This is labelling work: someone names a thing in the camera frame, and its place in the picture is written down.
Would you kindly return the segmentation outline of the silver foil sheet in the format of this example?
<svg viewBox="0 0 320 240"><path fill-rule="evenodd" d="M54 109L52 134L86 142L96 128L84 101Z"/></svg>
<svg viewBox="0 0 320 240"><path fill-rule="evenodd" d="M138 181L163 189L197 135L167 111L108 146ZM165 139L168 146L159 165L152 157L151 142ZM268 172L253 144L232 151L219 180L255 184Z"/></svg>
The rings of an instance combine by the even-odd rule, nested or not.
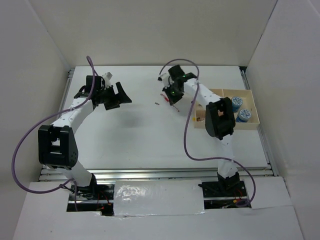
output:
<svg viewBox="0 0 320 240"><path fill-rule="evenodd" d="M200 180L117 181L115 216L183 216L205 212Z"/></svg>

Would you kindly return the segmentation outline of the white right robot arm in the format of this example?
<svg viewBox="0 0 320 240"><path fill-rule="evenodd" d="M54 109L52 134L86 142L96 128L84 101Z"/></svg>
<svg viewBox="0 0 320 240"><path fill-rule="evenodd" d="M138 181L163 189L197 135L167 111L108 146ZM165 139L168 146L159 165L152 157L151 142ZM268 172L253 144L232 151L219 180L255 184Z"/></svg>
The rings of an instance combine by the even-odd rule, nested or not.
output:
<svg viewBox="0 0 320 240"><path fill-rule="evenodd" d="M240 183L237 163L233 160L232 137L236 120L232 110L232 100L213 93L199 81L199 73L185 73L180 65L171 67L168 72L160 72L158 80L163 83L162 91L173 106L184 94L193 96L183 134L183 147L188 158L194 161L218 160L218 190L223 196L230 196ZM198 103L205 109L204 126L207 134L216 140L224 156L195 158L187 150L187 131L191 113Z"/></svg>

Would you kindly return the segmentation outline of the wooden compartment tray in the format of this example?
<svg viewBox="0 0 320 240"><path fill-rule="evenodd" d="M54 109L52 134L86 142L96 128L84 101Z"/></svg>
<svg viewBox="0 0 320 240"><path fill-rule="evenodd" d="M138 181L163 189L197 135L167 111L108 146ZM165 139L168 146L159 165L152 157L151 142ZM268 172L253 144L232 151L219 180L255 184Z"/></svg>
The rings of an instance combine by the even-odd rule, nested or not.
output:
<svg viewBox="0 0 320 240"><path fill-rule="evenodd" d="M243 99L243 104L241 108L238 110L238 112L242 109L248 109L250 110L252 117L248 122L237 122L235 124L235 130L256 130L258 125L260 124L257 108L254 102L253 94L251 90L246 89L219 89L219 88L210 88L210 90L221 97L241 97ZM236 118L238 115L238 112L234 113L234 117ZM191 115L191 120L193 121L193 118L202 117L205 118L206 111L205 109L199 104L196 103L195 107L193 109L193 113ZM204 129L205 128L205 122L197 122L193 121L193 126L198 129Z"/></svg>

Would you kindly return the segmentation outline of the aluminium frame rail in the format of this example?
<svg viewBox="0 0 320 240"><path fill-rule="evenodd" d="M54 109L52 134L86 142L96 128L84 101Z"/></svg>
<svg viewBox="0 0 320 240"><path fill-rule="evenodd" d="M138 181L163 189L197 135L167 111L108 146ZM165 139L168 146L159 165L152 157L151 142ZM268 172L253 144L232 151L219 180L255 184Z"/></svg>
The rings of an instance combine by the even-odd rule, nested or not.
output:
<svg viewBox="0 0 320 240"><path fill-rule="evenodd" d="M75 134L80 163L100 182L124 179L177 179L216 177L218 160L193 161L183 148L183 134L191 99L185 95L171 107L160 95L156 80L160 66L98 66L97 72L111 72L112 82L121 81L132 103L105 111L103 106L85 119ZM208 88L246 87L237 66L200 67L202 82ZM88 66L71 68L61 108L68 107L85 84ZM205 129L190 122L187 149L198 158L219 156L214 139ZM258 130L236 130L233 135L235 159L254 176L276 175Z"/></svg>

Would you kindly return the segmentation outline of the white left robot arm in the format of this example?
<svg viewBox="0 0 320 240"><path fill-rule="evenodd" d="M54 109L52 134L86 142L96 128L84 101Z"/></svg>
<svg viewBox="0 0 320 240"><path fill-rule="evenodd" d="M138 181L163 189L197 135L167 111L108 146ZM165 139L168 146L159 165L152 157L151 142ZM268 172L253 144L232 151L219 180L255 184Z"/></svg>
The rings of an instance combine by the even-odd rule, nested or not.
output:
<svg viewBox="0 0 320 240"><path fill-rule="evenodd" d="M55 169L67 179L74 179L77 192L86 199L98 196L100 189L94 174L80 163L79 150L75 133L96 107L104 105L106 110L129 104L132 100L125 93L120 82L110 83L112 74L86 76L86 83L74 96L67 112L50 125L38 129L39 162L50 169Z"/></svg>

